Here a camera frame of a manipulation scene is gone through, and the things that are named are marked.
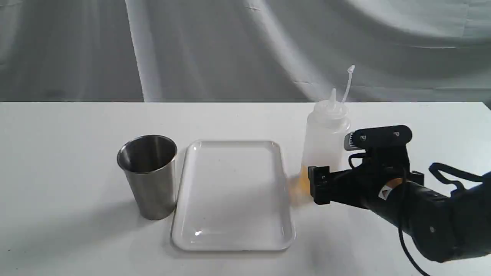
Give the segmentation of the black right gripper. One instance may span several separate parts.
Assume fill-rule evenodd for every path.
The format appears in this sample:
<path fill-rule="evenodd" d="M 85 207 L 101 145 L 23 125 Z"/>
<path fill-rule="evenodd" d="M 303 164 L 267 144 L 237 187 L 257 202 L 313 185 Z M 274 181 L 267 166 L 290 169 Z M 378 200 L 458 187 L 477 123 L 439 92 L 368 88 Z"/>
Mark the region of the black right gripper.
<path fill-rule="evenodd" d="M 410 169 L 405 147 L 370 148 L 348 157 L 349 169 L 330 172 L 329 166 L 309 166 L 310 195 L 317 205 L 330 201 L 361 208 L 373 209 L 382 187 L 394 190 L 403 180 L 424 185 L 424 174 Z M 330 183 L 331 198 L 328 195 Z"/>

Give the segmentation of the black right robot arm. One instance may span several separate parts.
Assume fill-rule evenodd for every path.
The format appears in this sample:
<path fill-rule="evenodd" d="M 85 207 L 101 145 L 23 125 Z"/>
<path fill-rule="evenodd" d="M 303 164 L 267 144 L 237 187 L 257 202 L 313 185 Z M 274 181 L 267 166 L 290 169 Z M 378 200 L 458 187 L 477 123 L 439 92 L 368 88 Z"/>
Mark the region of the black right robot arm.
<path fill-rule="evenodd" d="M 450 196 L 424 186 L 424 175 L 410 171 L 405 146 L 367 149 L 351 158 L 362 163 L 345 171 L 308 168 L 314 203 L 365 209 L 412 238 L 426 259 L 444 263 L 490 254 L 490 173 L 475 175 L 433 163 L 430 173 L 454 185 Z"/>

